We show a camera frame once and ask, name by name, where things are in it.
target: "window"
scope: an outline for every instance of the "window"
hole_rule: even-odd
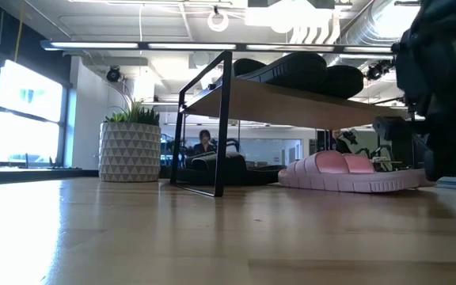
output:
[[[9,60],[1,69],[0,106],[59,122],[63,87]]]
[[[63,87],[7,60],[0,73],[0,161],[56,162]]]
[[[55,161],[59,141],[57,123],[40,122],[0,112],[0,161],[48,163]]]

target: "security camera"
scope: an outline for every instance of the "security camera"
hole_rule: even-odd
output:
[[[111,66],[110,70],[107,73],[107,80],[109,82],[118,82],[120,79],[120,67],[118,66]]]

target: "black metal frame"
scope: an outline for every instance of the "black metal frame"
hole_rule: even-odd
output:
[[[231,51],[223,51],[217,58],[214,59],[207,67],[205,67],[196,77],[191,80],[179,92],[179,105],[177,108],[177,123],[175,127],[175,139],[173,142],[173,160],[172,160],[172,176],[170,177],[170,184],[183,188],[191,192],[211,196],[222,197],[224,193],[224,174],[225,174],[225,158],[226,158],[226,140],[228,136],[228,112],[230,110],[230,84],[231,84],[231,65],[233,53]],[[181,145],[181,137],[185,136],[185,128],[182,131],[183,123],[185,123],[185,113],[187,111],[185,104],[186,92],[190,90],[196,83],[198,83],[205,74],[214,69],[220,63],[223,63],[222,70],[222,84],[216,86],[212,91],[221,88],[221,100],[219,104],[219,141],[218,141],[218,154],[215,167],[215,184],[214,193],[206,192],[204,190],[186,187],[177,183],[177,170],[179,167],[179,147]]]

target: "potted plant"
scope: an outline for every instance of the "potted plant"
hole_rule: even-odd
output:
[[[161,154],[159,114],[146,110],[141,101],[125,99],[126,108],[105,117],[100,127],[100,179],[157,181]]]

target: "white geometric planter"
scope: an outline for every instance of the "white geometric planter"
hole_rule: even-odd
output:
[[[102,123],[102,181],[149,182],[159,178],[161,129],[143,123]]]

